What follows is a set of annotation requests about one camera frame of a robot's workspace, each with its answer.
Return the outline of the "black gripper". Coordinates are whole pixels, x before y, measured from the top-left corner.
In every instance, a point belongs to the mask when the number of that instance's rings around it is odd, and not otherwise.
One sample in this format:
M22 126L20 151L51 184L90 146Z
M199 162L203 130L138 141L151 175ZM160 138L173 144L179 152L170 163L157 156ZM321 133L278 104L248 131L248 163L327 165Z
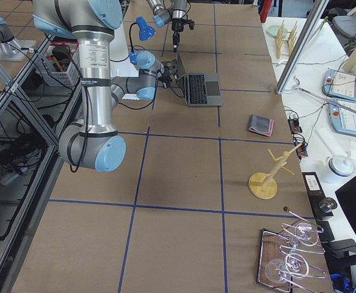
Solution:
M180 45L180 33L184 31L184 26L188 25L190 30L194 29L195 21L184 18L172 19L173 50L177 51Z
M164 89L170 88L172 84L172 76L175 76L178 70L178 61L176 59L170 61L162 61L158 70L158 81L162 83Z

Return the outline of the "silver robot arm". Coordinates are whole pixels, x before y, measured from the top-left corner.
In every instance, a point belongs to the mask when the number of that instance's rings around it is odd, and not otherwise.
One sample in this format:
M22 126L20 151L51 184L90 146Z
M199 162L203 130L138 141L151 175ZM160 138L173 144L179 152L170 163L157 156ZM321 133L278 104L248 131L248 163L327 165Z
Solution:
M114 107L126 94L152 100L158 82L170 85L173 69L141 51L135 56L136 77L111 76L110 43L123 20L119 1L34 1L33 6L37 29L78 42L84 117L62 133L60 156L73 173L80 167L114 171L126 152L113 124Z
M185 0L171 1L170 7L166 7L162 1L158 0L147 0L147 3L153 13L153 20L157 27L172 24L173 52L178 52L180 33L184 31L184 27L188 25L190 30L195 27L195 21L188 17L191 8L190 2Z

